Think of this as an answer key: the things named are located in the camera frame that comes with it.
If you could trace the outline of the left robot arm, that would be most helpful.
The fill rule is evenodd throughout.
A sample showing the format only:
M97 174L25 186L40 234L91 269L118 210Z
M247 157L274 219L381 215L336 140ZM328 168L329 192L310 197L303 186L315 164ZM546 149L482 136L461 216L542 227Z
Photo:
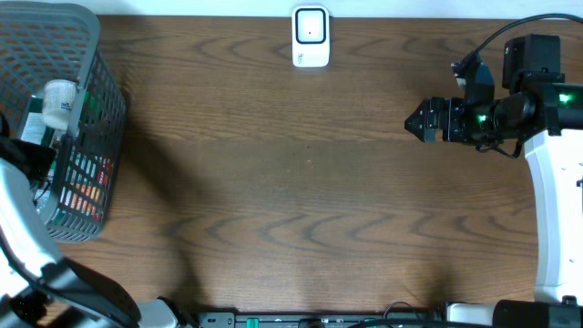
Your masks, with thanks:
M174 302L136 303L117 282L66 257L49 236L31 185L47 174L51 148L13 139L1 120L1 324L38 327L53 301L67 304L52 327L196 327Z

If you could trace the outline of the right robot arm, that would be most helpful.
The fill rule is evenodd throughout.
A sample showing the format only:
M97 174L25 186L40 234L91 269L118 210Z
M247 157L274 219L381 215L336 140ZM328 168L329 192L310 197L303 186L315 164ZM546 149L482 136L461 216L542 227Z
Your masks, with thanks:
M527 35L505 44L502 86L494 97L489 68L476 58L459 79L461 98L425 99L404 122L425 143L445 142L525 157L537 216L537 277L532 302L450 302L450 326L579 327L582 324L582 87L560 69L558 36Z

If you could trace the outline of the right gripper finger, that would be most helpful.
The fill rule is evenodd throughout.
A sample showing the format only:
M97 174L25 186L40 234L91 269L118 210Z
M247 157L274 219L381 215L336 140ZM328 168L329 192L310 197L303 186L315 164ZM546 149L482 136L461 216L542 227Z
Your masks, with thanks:
M427 127L421 123L405 122L405 129L424 143L435 143L438 126Z
M405 120L406 126L426 126L428 122L428 112L431 109L433 97L424 99L416 110Z

